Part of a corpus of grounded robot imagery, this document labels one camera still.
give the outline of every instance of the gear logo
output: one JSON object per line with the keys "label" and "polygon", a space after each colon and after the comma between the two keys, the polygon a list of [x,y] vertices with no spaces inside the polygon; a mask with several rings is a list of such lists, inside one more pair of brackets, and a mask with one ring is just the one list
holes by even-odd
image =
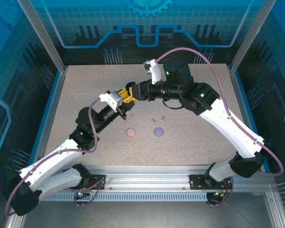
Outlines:
{"label": "gear logo", "polygon": [[0,15],[8,22],[12,23],[17,19],[19,13],[16,0],[0,0]]}
{"label": "gear logo", "polygon": [[125,0],[125,3],[128,10],[138,13],[139,16],[145,15],[148,17],[150,14],[155,16],[156,13],[162,13],[162,10],[166,10],[172,0]]}

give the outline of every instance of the small purple object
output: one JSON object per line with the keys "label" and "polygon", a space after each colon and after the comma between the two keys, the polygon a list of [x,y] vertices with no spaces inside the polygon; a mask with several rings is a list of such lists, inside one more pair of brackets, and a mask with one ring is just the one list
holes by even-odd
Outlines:
{"label": "small purple object", "polygon": [[163,135],[163,129],[162,129],[161,127],[155,128],[154,134],[155,134],[156,136],[162,136],[162,135]]}

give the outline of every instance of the pink disc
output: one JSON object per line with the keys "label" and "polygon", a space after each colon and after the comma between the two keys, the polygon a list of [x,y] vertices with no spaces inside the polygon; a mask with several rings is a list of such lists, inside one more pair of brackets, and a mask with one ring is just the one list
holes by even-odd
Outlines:
{"label": "pink disc", "polygon": [[126,133],[127,133],[127,136],[133,137],[133,136],[135,136],[136,132],[133,128],[129,128]]}

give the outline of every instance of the glass panel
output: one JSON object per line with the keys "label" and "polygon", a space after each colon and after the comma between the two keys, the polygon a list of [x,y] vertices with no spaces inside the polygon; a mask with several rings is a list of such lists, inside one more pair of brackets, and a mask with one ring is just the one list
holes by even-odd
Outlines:
{"label": "glass panel", "polygon": [[[68,65],[140,64],[177,47],[200,50],[214,63],[231,63],[263,0],[32,3]],[[182,57],[199,63],[192,54]]]}
{"label": "glass panel", "polygon": [[[285,168],[285,0],[276,1],[238,72],[257,130]],[[276,180],[285,182],[285,172]]]}
{"label": "glass panel", "polygon": [[27,166],[56,72],[17,1],[0,1],[0,227],[4,171]]}

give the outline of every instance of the speckled tabletop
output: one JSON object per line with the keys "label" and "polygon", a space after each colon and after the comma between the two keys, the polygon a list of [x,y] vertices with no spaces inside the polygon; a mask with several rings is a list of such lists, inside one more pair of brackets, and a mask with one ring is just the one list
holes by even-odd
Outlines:
{"label": "speckled tabletop", "polygon": [[[214,68],[222,81],[229,108],[242,119],[226,65],[215,64]],[[194,81],[208,83],[219,92],[215,77],[206,64],[190,64],[190,71]],[[149,77],[142,65],[69,66],[46,154],[73,132],[81,108],[89,106],[107,90],[119,90],[130,81],[138,83]],[[167,104],[180,105],[178,101]],[[104,107],[104,103],[98,103],[95,110],[99,112]],[[211,124],[188,110],[171,110],[160,99],[137,102],[127,115],[126,121],[117,118],[98,135],[100,141],[95,153],[85,154],[70,165],[211,164],[236,151]],[[154,135],[157,127],[164,130],[163,136]],[[126,135],[128,128],[136,130],[133,138]]]}

